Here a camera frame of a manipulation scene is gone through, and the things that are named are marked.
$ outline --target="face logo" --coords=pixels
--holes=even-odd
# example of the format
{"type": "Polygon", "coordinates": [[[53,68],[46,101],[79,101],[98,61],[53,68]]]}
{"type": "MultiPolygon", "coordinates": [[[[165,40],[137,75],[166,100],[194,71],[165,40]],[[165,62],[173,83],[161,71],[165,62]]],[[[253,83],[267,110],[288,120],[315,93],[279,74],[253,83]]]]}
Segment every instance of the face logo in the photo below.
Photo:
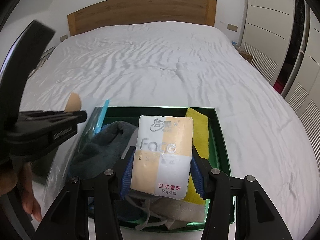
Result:
{"type": "Polygon", "coordinates": [[[140,150],[142,149],[143,145],[148,145],[149,151],[152,151],[152,152],[175,153],[176,150],[177,150],[176,149],[177,146],[174,143],[167,144],[167,143],[163,142],[160,145],[158,145],[156,142],[149,142],[149,143],[145,142],[145,141],[148,141],[148,140],[149,140],[149,138],[143,138],[141,140],[140,150]]]}

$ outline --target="yellow towel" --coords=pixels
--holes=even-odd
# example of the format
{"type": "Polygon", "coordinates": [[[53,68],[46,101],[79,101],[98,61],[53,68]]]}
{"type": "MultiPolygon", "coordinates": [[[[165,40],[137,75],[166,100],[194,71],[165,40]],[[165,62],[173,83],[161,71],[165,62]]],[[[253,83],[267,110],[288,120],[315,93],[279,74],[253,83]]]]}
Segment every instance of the yellow towel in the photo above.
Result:
{"type": "MultiPolygon", "coordinates": [[[[208,128],[208,118],[198,113],[192,108],[188,108],[186,117],[192,117],[193,119],[193,145],[200,157],[209,159],[209,128],[208,128]]],[[[200,195],[196,192],[195,186],[193,184],[191,175],[189,175],[189,184],[187,194],[183,199],[186,202],[205,205],[205,201],[200,198],[200,195]]]]}

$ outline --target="human hand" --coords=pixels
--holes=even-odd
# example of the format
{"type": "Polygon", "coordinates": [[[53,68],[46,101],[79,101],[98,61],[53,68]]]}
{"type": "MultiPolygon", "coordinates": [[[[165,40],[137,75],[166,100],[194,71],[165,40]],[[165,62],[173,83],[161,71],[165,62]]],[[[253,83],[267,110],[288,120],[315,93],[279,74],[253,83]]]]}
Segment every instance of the human hand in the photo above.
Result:
{"type": "Polygon", "coordinates": [[[24,211],[30,215],[32,214],[40,222],[42,220],[41,207],[33,194],[30,163],[25,163],[18,175],[14,172],[12,164],[9,162],[0,166],[0,195],[10,192],[18,180],[22,186],[21,202],[24,211]]]}

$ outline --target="finger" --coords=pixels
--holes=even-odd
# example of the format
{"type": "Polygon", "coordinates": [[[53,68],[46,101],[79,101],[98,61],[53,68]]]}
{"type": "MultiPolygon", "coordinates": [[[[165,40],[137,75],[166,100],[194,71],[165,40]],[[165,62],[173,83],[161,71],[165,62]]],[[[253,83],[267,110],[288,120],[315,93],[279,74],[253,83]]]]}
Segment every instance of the finger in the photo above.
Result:
{"type": "Polygon", "coordinates": [[[0,196],[10,192],[17,184],[18,178],[13,171],[12,163],[5,163],[0,166],[0,196]]]}
{"type": "Polygon", "coordinates": [[[33,192],[28,192],[27,190],[23,189],[21,203],[24,211],[29,215],[32,214],[34,199],[35,197],[33,196],[33,192]]]}
{"type": "Polygon", "coordinates": [[[33,217],[38,221],[41,222],[42,215],[41,215],[41,207],[38,201],[34,198],[33,200],[33,208],[32,208],[33,217]]]}
{"type": "Polygon", "coordinates": [[[29,193],[32,193],[32,170],[30,163],[25,163],[22,166],[18,174],[18,177],[22,187],[29,193]]]}
{"type": "Polygon", "coordinates": [[[71,93],[68,99],[66,108],[64,109],[65,112],[73,112],[73,111],[80,111],[81,110],[81,99],[78,94],[71,93]]]}

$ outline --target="wooden headboard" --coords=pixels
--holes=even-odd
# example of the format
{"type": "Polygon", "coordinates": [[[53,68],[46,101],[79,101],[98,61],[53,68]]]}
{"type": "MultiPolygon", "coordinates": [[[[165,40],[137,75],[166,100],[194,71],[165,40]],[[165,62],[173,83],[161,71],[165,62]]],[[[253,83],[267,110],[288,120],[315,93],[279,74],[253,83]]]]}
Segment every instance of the wooden headboard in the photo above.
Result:
{"type": "Polygon", "coordinates": [[[106,0],[68,15],[70,35],[110,25],[178,21],[214,26],[216,0],[106,0]]]}

